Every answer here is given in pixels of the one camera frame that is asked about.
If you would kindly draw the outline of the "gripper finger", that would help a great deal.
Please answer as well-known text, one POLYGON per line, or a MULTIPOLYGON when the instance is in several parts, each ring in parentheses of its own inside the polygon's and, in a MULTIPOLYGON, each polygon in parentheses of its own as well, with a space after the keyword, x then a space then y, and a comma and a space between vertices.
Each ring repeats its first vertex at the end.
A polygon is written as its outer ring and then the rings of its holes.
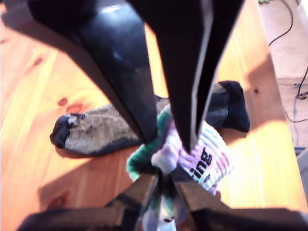
POLYGON ((93 81, 144 142, 157 136, 144 22, 123 0, 29 0, 32 16, 90 55, 93 81))
POLYGON ((226 212, 227 206, 217 197, 194 181, 174 182, 186 212, 185 220, 177 224, 179 231, 223 231, 219 213, 226 212))
POLYGON ((216 70, 242 0, 132 0, 156 35, 175 125, 190 152, 197 144, 216 70))
POLYGON ((139 231, 158 183, 158 174, 142 174, 132 185, 106 204, 116 214, 115 231, 139 231))

